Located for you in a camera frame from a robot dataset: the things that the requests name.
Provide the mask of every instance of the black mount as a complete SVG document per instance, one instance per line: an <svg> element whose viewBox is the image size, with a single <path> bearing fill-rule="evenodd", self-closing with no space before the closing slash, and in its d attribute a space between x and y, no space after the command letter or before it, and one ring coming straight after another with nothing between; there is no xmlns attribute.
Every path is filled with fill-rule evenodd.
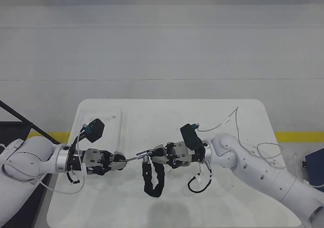
<svg viewBox="0 0 324 228"><path fill-rule="evenodd" d="M186 124L180 128L180 131L186 147L195 151L195 154L192 155L191 162L203 162L205 158L205 147L201 139L197 136L195 129L197 129L196 124Z"/></svg>
<svg viewBox="0 0 324 228"><path fill-rule="evenodd" d="M5 104L2 100L0 100L0 107L3 108L8 113L10 113L13 116L15 116L16 118L18 118L19 120L21 120L22 122L28 124L32 129L34 129L37 132L39 132L42 136L44 136L45 138L49 139L52 143L59 144L59 142L56 139L54 139L52 136L48 135L45 131L41 130L38 126L36 126L35 124L33 124L30 120L28 120L27 118L25 118L24 116L22 116L20 113L18 113L17 111L13 110L10 106L8 106L7 104Z"/></svg>

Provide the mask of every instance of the black strap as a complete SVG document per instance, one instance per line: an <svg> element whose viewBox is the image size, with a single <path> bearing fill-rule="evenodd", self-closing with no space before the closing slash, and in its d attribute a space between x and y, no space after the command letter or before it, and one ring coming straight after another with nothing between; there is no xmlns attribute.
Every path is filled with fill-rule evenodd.
<svg viewBox="0 0 324 228"><path fill-rule="evenodd" d="M160 197L164 188L164 167L162 164L153 162L155 167L155 172L157 173L158 184L153 188L152 183L152 165L151 164L142 164L142 176L144 179L144 192L150 195L151 197Z"/></svg>
<svg viewBox="0 0 324 228"><path fill-rule="evenodd" d="M212 176L213 176L213 173L212 173L212 171L210 170L209 182L208 182L208 184L205 186L205 188L201 189L200 191L194 191L194 190L192 190L191 187L190 187L191 182L192 182L193 180L196 179L196 176L193 176L193 177L191 178L191 180L187 183L187 187L188 187L189 190L190 190L191 192L193 192L193 193L202 193L202 192L205 191L205 190L209 187L209 185L211 184L211 182L212 182Z"/></svg>

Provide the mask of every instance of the gray floor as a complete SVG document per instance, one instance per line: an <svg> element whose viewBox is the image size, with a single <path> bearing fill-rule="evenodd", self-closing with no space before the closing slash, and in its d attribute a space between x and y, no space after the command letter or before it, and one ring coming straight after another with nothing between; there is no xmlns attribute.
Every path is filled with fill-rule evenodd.
<svg viewBox="0 0 324 228"><path fill-rule="evenodd" d="M306 170L301 166L301 161L305 160L305 156L307 154L313 153L316 150L319 150L324 147L324 143L280 143L282 146L282 156L285 160L285 164L287 170L292 174L296 175L295 167L296 167L296 157L295 153L298 153L298 175L300 178L304 178L307 180ZM53 178L50 186L53 188L55 185L56 178ZM44 201L43 207L41 208L38 220L34 226L34 228L49 228L47 224L47 208L49 206L50 200L52 197L52 192L48 191Z"/></svg>

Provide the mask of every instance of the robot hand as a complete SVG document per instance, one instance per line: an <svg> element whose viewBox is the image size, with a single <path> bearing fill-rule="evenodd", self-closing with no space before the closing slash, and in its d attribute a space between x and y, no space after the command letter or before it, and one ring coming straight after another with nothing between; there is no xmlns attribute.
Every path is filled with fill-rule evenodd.
<svg viewBox="0 0 324 228"><path fill-rule="evenodd" d="M114 154L106 150L87 149L84 153L83 162L86 164L87 173L103 176L114 170L122 170L127 165L124 154Z"/></svg>

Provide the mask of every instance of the black cable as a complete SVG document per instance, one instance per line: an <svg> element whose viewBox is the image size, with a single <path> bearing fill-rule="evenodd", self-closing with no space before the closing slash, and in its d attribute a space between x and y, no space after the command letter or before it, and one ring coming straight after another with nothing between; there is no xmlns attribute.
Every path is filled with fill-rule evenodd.
<svg viewBox="0 0 324 228"><path fill-rule="evenodd" d="M190 190L191 192L193 192L193 193L202 193L202 192L205 191L205 190L209 187L209 185L212 183L212 176L213 176L213 172L210 170L209 182L208 182L208 184L205 186L205 188L201 189L200 191L194 191L194 190L192 190L191 187L190 187L191 182L192 182L193 180L196 179L196 176L193 176L193 177L191 178L191 180L187 183L187 187L188 187L189 190Z"/></svg>

